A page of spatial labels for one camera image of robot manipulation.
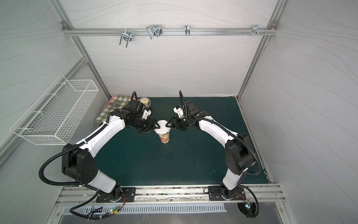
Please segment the white plastic cup lid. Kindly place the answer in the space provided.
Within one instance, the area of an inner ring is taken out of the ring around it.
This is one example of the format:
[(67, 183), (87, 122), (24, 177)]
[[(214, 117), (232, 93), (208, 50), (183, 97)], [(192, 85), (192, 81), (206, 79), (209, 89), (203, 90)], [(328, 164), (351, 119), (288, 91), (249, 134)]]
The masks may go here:
[(167, 127), (168, 121), (166, 120), (158, 120), (157, 124), (159, 125), (159, 128), (156, 128), (154, 131), (158, 135), (165, 135), (170, 132), (171, 128)]

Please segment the printed paper milk tea cup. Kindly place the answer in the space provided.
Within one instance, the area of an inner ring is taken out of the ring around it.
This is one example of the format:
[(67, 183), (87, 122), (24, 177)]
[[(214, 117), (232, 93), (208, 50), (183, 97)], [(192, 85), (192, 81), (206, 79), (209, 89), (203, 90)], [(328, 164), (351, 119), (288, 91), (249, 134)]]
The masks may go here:
[(164, 144), (168, 143), (170, 140), (169, 136), (170, 136), (169, 132), (167, 132), (166, 134), (159, 134), (160, 141)]

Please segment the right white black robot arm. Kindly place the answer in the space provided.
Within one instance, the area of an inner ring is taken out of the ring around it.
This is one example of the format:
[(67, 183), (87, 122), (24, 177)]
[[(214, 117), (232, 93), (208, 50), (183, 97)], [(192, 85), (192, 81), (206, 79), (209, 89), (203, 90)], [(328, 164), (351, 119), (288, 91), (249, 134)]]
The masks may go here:
[(206, 132), (225, 149), (227, 172), (222, 180), (222, 189), (233, 191), (247, 175), (259, 175), (262, 167), (257, 154), (244, 137), (217, 122), (209, 113), (199, 111), (193, 101), (183, 102), (174, 109), (166, 127), (185, 131), (190, 127)]

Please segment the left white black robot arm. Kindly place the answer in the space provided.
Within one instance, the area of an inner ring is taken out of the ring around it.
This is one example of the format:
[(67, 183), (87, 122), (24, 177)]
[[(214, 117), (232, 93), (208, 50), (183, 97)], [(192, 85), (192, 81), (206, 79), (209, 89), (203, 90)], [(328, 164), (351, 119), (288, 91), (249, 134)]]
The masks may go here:
[(88, 185), (104, 193), (111, 194), (119, 183), (101, 172), (95, 157), (99, 151), (117, 133), (125, 127), (134, 127), (139, 133), (159, 129), (155, 119), (149, 117), (151, 111), (138, 100), (131, 100), (124, 108), (116, 109), (108, 115), (106, 121), (90, 136), (78, 142), (78, 149), (62, 156), (62, 173), (77, 181), (80, 185)]

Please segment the grey bowl with food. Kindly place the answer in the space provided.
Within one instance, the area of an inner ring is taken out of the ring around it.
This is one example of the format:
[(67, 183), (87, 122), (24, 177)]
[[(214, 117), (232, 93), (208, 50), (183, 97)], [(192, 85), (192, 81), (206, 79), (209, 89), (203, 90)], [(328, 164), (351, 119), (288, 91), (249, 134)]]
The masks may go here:
[(151, 100), (148, 97), (142, 97), (139, 99), (139, 101), (144, 104), (146, 108), (150, 108), (151, 106)]

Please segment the green checkered cloth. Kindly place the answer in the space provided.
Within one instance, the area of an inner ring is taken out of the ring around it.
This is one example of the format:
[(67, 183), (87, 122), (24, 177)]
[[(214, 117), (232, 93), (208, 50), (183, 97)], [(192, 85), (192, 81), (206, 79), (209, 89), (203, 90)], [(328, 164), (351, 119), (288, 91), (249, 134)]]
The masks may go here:
[(128, 104), (129, 103), (118, 103), (118, 102), (112, 102), (111, 104), (107, 103), (107, 105), (104, 107), (100, 115), (95, 119), (95, 122), (99, 124), (103, 123), (104, 121), (106, 121), (108, 115), (112, 111), (123, 108)]

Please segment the pink tray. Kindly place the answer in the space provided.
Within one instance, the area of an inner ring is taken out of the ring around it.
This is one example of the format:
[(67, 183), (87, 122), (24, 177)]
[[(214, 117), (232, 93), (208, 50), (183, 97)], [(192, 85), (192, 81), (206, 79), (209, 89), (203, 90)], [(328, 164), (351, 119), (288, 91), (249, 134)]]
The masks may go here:
[(109, 104), (112, 102), (118, 102), (118, 103), (129, 103), (132, 99), (136, 100), (137, 97), (131, 97), (131, 96), (123, 96), (123, 95), (114, 95), (110, 100)]

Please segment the metal U-bolt clamp left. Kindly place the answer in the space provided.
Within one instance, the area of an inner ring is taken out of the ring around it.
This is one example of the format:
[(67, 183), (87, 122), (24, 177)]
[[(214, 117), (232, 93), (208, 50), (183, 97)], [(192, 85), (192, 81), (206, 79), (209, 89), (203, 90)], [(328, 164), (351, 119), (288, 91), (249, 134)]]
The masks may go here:
[(128, 32), (127, 30), (122, 32), (120, 41), (119, 41), (119, 45), (121, 45), (122, 43), (125, 43), (125, 47), (127, 48), (129, 45), (129, 42), (131, 42), (131, 41), (132, 41), (132, 34), (130, 32)]

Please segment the metal u-bolt clamp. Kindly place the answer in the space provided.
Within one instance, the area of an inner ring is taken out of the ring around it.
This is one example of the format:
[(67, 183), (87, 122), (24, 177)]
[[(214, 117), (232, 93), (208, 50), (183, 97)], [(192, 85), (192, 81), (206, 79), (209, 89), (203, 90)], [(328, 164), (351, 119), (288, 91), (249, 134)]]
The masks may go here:
[(159, 37), (163, 33), (161, 26), (157, 24), (147, 26), (146, 31), (150, 39), (153, 39), (154, 37)]
[(119, 41), (119, 45), (121, 45), (122, 43), (125, 43), (125, 47), (127, 48), (129, 45), (129, 42), (131, 42), (131, 41), (132, 41), (132, 34), (130, 32), (128, 32), (127, 30), (122, 32), (120, 41)]

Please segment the metal U-bolt clamp middle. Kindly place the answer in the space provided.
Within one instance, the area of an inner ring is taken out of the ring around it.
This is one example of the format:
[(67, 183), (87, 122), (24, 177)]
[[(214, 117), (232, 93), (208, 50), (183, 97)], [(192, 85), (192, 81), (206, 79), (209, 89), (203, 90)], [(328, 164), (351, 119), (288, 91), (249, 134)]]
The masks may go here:
[(161, 26), (157, 24), (147, 26), (146, 31), (150, 39), (153, 39), (154, 37), (159, 37), (163, 33)]

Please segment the small metal hook clamp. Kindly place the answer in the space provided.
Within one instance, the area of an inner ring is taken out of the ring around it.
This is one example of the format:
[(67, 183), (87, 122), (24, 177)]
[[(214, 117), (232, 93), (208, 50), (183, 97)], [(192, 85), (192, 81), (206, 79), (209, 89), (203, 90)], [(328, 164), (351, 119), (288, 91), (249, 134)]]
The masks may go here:
[(185, 29), (185, 36), (190, 36), (190, 27), (189, 27), (189, 25), (185, 25), (184, 29)]

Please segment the white ventilation grille strip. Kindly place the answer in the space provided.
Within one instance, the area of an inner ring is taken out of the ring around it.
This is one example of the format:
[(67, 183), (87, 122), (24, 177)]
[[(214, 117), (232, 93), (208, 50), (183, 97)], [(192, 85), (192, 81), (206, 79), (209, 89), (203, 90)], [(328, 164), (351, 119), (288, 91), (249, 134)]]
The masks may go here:
[[(87, 205), (75, 212), (86, 215), (94, 212), (103, 215), (115, 209), (115, 205)], [(187, 203), (187, 204), (126, 204), (121, 214), (200, 214), (227, 212), (223, 203)]]

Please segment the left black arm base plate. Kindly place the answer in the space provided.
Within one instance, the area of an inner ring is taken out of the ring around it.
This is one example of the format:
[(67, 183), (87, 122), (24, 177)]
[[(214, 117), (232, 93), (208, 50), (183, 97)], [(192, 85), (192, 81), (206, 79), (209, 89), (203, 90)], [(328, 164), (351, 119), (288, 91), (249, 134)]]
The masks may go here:
[(135, 200), (135, 187), (116, 187), (112, 192), (105, 193), (99, 191), (96, 198), (97, 203), (119, 203), (119, 202), (134, 202)]

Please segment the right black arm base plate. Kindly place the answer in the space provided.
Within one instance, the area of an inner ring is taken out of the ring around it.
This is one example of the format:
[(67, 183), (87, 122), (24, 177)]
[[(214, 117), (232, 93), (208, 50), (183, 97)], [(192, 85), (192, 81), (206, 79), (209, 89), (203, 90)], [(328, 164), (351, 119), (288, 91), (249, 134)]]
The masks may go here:
[(203, 192), (208, 195), (210, 201), (244, 201), (246, 195), (244, 188), (238, 186), (228, 190), (224, 185), (212, 185), (206, 187)]

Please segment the metal bracket with screws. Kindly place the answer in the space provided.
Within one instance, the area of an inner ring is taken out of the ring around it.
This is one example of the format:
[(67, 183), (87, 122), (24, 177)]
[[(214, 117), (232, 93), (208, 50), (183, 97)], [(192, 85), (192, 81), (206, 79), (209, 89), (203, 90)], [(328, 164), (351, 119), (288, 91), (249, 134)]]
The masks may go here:
[(245, 30), (242, 32), (243, 35), (250, 35), (250, 36), (256, 36), (256, 35), (267, 35), (267, 32), (265, 30), (259, 30), (257, 25), (254, 25), (251, 29)]

